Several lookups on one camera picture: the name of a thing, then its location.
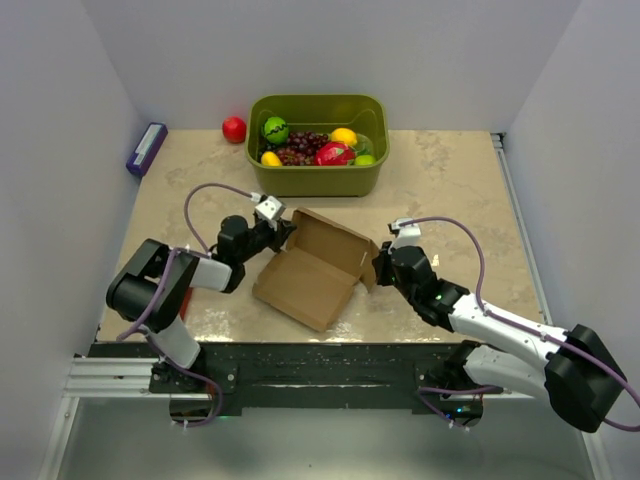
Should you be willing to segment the brown cardboard box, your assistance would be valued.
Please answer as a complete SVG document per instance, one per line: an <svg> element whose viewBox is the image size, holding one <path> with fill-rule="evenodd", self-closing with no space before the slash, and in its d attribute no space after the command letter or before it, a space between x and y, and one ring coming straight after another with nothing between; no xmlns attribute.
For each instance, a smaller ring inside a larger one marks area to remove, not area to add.
<svg viewBox="0 0 640 480"><path fill-rule="evenodd" d="M376 284L370 238L305 208L294 211L295 231L285 249L259 273L253 296L317 331L326 331L351 299L355 286Z"/></svg>

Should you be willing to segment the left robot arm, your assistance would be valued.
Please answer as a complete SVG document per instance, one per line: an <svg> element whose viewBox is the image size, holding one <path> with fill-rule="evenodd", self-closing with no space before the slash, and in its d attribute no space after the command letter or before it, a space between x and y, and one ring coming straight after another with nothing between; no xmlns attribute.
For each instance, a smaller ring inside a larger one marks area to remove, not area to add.
<svg viewBox="0 0 640 480"><path fill-rule="evenodd" d="M282 218L255 216L249 225L232 215L223 219L217 243L205 253L145 240L107 289L107 307L129 323L116 340L143 335L171 365L173 382L185 392L211 385L206 354L181 314L186 294L192 289L234 292L245 277L245 263L266 249L280 252L295 230Z"/></svg>

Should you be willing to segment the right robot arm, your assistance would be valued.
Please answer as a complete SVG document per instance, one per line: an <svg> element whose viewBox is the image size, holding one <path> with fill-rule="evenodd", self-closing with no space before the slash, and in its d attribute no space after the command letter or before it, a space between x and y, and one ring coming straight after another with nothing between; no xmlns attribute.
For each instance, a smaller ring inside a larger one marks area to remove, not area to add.
<svg viewBox="0 0 640 480"><path fill-rule="evenodd" d="M535 397L572 427L596 432L626 380L599 335L536 323L486 303L442 279L422 248L384 243L373 259L376 283L393 286L425 323L465 336L421 391L473 395L499 389Z"/></svg>

